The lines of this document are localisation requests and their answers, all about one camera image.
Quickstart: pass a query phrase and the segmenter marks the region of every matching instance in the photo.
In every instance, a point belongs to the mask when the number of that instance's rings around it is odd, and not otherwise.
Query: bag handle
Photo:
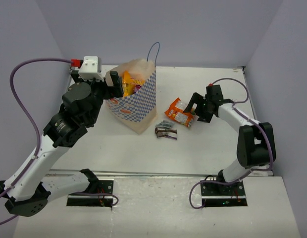
[[[155,55],[154,66],[155,66],[155,63],[156,63],[156,61],[157,61],[157,56],[158,56],[159,50],[160,50],[160,42],[159,42],[159,41],[157,41],[156,43],[154,43],[154,44],[151,46],[151,48],[150,48],[150,50],[149,50],[149,52],[148,52],[148,55],[147,55],[147,61],[148,61],[149,55],[150,55],[150,51],[152,51],[152,48],[155,46],[155,44],[158,44],[158,51],[157,51],[157,54]]]

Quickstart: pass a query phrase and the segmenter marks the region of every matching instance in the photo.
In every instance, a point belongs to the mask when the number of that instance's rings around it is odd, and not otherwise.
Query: white platform
[[[103,66],[102,73],[114,66]],[[157,109],[161,122],[164,112],[179,97],[189,102],[194,92],[205,94],[205,87],[223,77],[245,82],[241,69],[157,68]],[[236,82],[220,82],[225,98],[242,100],[246,94]],[[249,102],[240,109],[253,116]],[[82,137],[53,167],[57,170],[216,174],[236,156],[237,133],[221,119],[210,124],[195,122],[190,129],[177,124],[178,140],[157,139],[152,124],[142,135],[119,122],[103,105],[94,128]]]
[[[66,197],[30,218],[19,218],[14,238],[299,238],[281,177],[244,179],[248,207],[192,209],[198,178],[117,178],[119,204],[66,207]],[[200,188],[193,203],[201,204]]]

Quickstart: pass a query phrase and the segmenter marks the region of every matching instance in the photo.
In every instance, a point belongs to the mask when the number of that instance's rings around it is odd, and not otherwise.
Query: blue and white checkered bag
[[[157,117],[155,63],[148,61],[148,57],[147,60],[135,59],[111,71],[117,71],[119,76],[122,76],[124,71],[136,71],[142,78],[146,78],[145,83],[135,94],[106,101],[108,108],[121,122],[140,134],[145,131]]]

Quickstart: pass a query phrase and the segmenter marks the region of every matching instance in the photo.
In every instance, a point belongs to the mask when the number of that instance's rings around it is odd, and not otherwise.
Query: purple cable
[[[110,193],[84,193],[84,192],[76,192],[75,195],[82,195],[82,196],[110,196],[110,197],[113,197],[113,198],[116,198],[116,202],[114,204],[112,204],[112,206],[115,206],[118,204],[118,197],[113,195],[113,194],[110,194]]]
[[[232,107],[233,107],[233,110],[238,114],[240,115],[242,118],[246,119],[247,121],[249,121],[250,123],[252,123],[254,126],[256,126],[259,131],[262,133],[263,137],[264,137],[264,140],[266,142],[266,145],[267,145],[267,148],[268,148],[268,153],[269,153],[269,168],[267,169],[250,169],[248,172],[246,172],[243,176],[241,176],[240,178],[232,181],[232,182],[218,182],[218,181],[212,181],[212,180],[203,180],[203,181],[200,181],[198,183],[196,183],[192,188],[191,188],[191,191],[190,191],[190,194],[189,194],[189,202],[190,202],[190,205],[191,207],[193,207],[194,209],[201,209],[205,206],[205,204],[203,204],[202,206],[200,207],[195,207],[193,204],[192,204],[192,200],[191,200],[191,197],[192,197],[192,193],[193,193],[193,190],[196,186],[198,186],[199,184],[203,184],[203,183],[214,183],[214,184],[219,184],[219,185],[225,185],[225,186],[230,186],[232,184],[235,184],[241,180],[243,180],[244,178],[246,178],[252,171],[270,171],[272,170],[272,166],[273,166],[273,155],[272,155],[272,149],[271,149],[271,145],[270,145],[270,142],[268,140],[268,137],[266,135],[266,133],[264,132],[264,130],[257,124],[255,123],[252,119],[249,119],[247,116],[245,116],[244,114],[242,114],[237,108],[235,108],[235,105],[238,104],[238,103],[245,103],[248,101],[249,99],[249,92],[248,92],[248,89],[247,87],[240,81],[238,81],[237,79],[234,79],[234,78],[221,78],[221,79],[218,79],[216,81],[213,82],[213,84],[219,82],[219,81],[222,81],[222,80],[232,80],[232,81],[235,81],[239,84],[241,84],[243,86],[243,88],[245,89],[246,91],[246,99],[243,100],[243,101],[239,101],[239,102],[234,102]]]
[[[14,215],[11,218],[8,218],[7,220],[0,222],[0,226],[7,223],[7,222],[10,222],[11,220],[15,219],[16,217],[18,217],[18,215]]]
[[[26,114],[27,118],[30,120],[31,124],[33,125],[35,132],[36,132],[36,138],[37,138],[37,145],[36,145],[36,150],[34,153],[34,156],[37,157],[39,149],[40,149],[40,144],[41,144],[41,140],[40,140],[40,133],[38,130],[38,127],[35,123],[35,121],[33,120],[33,118],[31,117],[31,115],[29,114],[29,112],[27,111],[27,109],[25,108],[25,106],[22,104],[21,100],[19,99],[16,90],[15,90],[15,86],[14,86],[14,75],[15,73],[18,71],[18,69],[20,69],[22,66],[29,64],[29,63],[34,63],[34,62],[41,62],[41,61],[57,61],[57,62],[65,62],[65,63],[72,63],[72,61],[67,60],[67,59],[59,59],[59,58],[37,58],[37,59],[30,59],[27,61],[24,61],[22,63],[20,63],[19,65],[17,65],[12,72],[10,73],[10,77],[9,77],[9,84],[10,84],[10,89],[14,95],[14,98],[16,99],[17,103],[19,104],[19,106],[21,107],[21,109],[24,111],[24,113]],[[31,164],[33,163],[34,160],[30,160],[28,162],[28,164],[25,166],[25,168],[21,171],[21,173],[14,179],[14,181],[11,183],[11,186],[14,186],[19,180],[20,178],[26,173],[26,171],[29,169],[29,167],[31,166]],[[0,198],[2,198],[3,196],[5,196],[9,191],[11,190],[11,187],[7,188],[4,190],[4,192],[2,192],[0,194]],[[6,222],[11,221],[12,219],[16,218],[17,216],[13,216],[10,219],[3,221],[0,223],[0,225],[5,224]]]

